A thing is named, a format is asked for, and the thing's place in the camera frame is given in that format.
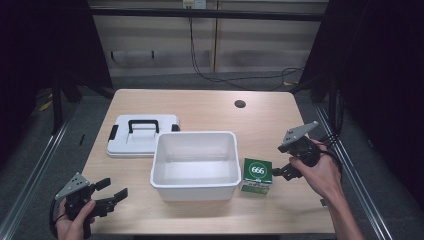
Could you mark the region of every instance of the table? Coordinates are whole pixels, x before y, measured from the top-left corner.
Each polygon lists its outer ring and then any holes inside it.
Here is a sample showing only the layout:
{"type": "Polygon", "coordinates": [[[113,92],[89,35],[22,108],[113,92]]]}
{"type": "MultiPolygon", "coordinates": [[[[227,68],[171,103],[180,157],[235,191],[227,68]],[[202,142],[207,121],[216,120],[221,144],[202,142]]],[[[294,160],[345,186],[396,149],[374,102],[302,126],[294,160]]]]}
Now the table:
{"type": "Polygon", "coordinates": [[[236,188],[228,201],[164,202],[150,185],[153,158],[110,158],[108,137],[119,115],[175,114],[182,131],[232,131],[244,158],[288,163],[280,145],[287,129],[303,124],[290,93],[209,90],[118,90],[105,116],[83,176],[110,177],[112,185],[93,199],[128,188],[129,196],[92,225],[99,234],[281,234],[332,233],[328,210],[304,178],[274,178],[268,195],[236,188]],[[244,108],[235,106],[243,100],[244,108]]]}

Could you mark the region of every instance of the white case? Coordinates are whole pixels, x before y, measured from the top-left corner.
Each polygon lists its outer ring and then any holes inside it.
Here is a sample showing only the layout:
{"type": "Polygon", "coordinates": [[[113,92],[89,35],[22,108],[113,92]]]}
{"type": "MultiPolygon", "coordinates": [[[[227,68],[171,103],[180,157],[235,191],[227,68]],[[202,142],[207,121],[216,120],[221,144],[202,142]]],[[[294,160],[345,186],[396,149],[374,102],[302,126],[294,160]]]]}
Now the white case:
{"type": "Polygon", "coordinates": [[[175,115],[120,115],[111,130],[107,153],[111,157],[153,157],[159,134],[172,132],[178,125],[175,115]]]}

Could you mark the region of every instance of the human hand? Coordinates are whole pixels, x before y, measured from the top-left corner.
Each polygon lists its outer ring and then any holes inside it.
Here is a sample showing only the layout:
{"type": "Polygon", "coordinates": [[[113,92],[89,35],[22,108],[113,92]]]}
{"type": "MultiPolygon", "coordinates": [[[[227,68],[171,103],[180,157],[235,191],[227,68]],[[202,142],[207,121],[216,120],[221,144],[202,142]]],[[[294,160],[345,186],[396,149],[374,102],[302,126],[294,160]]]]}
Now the human hand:
{"type": "MultiPolygon", "coordinates": [[[[311,139],[321,151],[327,151],[327,147],[319,141],[311,139]]],[[[324,199],[335,197],[342,193],[341,173],[333,159],[321,153],[320,160],[313,167],[306,166],[300,159],[290,157],[291,165],[298,169],[305,177],[311,188],[324,199]]]]}
{"type": "Polygon", "coordinates": [[[81,240],[84,239],[84,220],[96,206],[96,201],[91,200],[81,209],[74,221],[69,220],[65,213],[66,198],[59,205],[58,216],[61,216],[56,222],[57,236],[59,240],[81,240]]]}

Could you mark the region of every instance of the white container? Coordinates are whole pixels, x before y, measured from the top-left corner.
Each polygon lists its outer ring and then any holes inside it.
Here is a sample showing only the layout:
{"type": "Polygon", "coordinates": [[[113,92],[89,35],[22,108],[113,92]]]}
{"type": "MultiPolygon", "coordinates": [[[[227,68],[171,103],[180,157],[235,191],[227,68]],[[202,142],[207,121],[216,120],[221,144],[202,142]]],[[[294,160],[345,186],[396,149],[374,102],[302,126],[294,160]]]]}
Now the white container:
{"type": "Polygon", "coordinates": [[[159,135],[150,183],[164,201],[227,200],[241,181],[231,132],[159,135]]]}

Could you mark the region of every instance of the small box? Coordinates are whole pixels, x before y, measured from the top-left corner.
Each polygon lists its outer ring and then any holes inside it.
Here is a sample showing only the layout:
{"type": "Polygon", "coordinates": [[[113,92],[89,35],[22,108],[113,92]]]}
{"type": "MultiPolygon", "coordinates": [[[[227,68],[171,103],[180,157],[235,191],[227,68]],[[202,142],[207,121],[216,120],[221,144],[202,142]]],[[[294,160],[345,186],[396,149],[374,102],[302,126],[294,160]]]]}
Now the small box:
{"type": "Polygon", "coordinates": [[[241,191],[267,194],[272,184],[272,163],[245,158],[241,191]]]}
{"type": "Polygon", "coordinates": [[[171,132],[159,136],[150,183],[164,201],[228,200],[241,182],[232,132],[171,132]]]}

